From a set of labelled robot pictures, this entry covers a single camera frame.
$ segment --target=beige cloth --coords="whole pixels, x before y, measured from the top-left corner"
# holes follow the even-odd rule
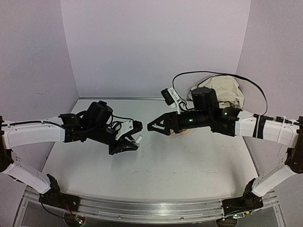
[[[220,108],[237,107],[242,108],[244,95],[239,89],[239,84],[232,76],[212,77],[199,85],[199,87],[213,88],[216,91]]]

